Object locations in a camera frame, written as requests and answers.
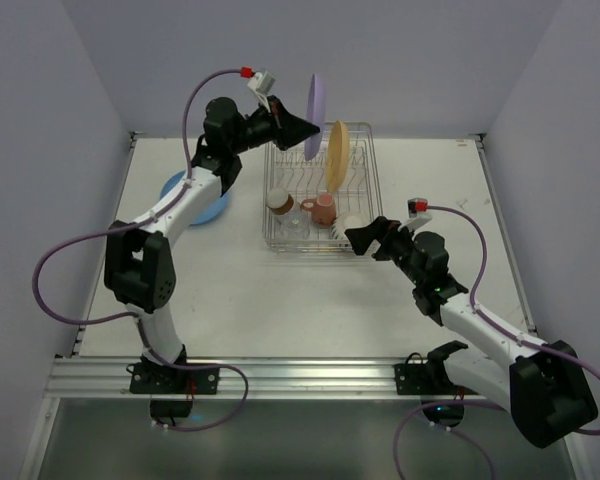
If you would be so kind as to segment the purple plate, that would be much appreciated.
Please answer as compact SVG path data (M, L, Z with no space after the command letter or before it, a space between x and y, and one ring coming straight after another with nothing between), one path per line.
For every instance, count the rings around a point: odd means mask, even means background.
M320 150L326 120L326 87L317 73L311 77L307 101L306 120L318 127L318 133L304 142L304 155L307 162L312 161Z

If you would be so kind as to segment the yellow plate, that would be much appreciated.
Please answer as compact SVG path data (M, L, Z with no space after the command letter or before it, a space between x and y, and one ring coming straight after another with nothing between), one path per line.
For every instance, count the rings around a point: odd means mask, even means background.
M349 130L338 120L334 123L327 145L325 185L329 193L337 192L344 182L349 166Z

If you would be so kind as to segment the white brown mug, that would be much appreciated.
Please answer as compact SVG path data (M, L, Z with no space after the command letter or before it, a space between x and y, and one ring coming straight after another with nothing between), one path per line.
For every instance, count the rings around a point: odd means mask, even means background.
M283 216L299 209L298 202L282 187L271 189L266 195L266 206L275 216Z

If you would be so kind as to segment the blue plate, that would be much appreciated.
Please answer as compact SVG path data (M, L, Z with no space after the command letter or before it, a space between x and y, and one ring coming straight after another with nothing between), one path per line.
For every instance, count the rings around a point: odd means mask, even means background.
M159 199L166 196L171 190L173 190L180 180L185 176L185 171L179 171L169 177L159 194ZM191 223L191 226L199 226L209 223L223 214L228 208L231 201L231 195L229 192L225 193L219 199L215 200L212 204L206 207Z

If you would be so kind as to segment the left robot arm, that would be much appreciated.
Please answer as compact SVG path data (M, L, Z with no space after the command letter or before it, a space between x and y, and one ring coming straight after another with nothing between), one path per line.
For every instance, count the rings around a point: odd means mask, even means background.
M268 142L287 150L320 131L275 96L248 116L228 97L210 101L205 112L186 176L133 222L114 222L106 242L104 284L134 317L144 357L158 365L174 366L184 350L169 307L176 287L171 249L180 235L234 184L241 153Z

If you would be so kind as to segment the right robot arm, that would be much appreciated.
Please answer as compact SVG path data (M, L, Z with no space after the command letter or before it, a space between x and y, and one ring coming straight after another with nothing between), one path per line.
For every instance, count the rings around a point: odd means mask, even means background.
M377 242L374 259L392 261L407 276L420 312L464 339L441 360L436 374L503 408L532 445L545 448L597 418L571 346L547 344L490 316L451 275L442 236L414 233L383 216L345 235L357 255Z

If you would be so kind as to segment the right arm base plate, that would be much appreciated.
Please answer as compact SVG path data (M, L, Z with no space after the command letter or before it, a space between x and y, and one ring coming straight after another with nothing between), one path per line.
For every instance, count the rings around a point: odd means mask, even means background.
M411 353L404 361L393 366L396 393L402 396L418 395L422 405L433 403L433 400L425 400L425 396L451 396L453 400L462 400L466 390L451 382L444 370L444 361L467 348L466 344L454 340L431 350L425 356L419 352ZM464 413L463 405L428 407L423 411L428 421L448 428L457 427Z

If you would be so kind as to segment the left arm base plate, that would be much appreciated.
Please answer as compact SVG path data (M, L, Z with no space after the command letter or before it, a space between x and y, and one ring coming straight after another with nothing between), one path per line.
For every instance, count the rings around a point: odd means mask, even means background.
M129 391L135 395L184 395L184 400L151 400L150 416L153 420L175 425L177 420L188 417L193 401L198 395L215 395L219 382L219 369L179 370L158 365L145 357L128 364L131 375Z

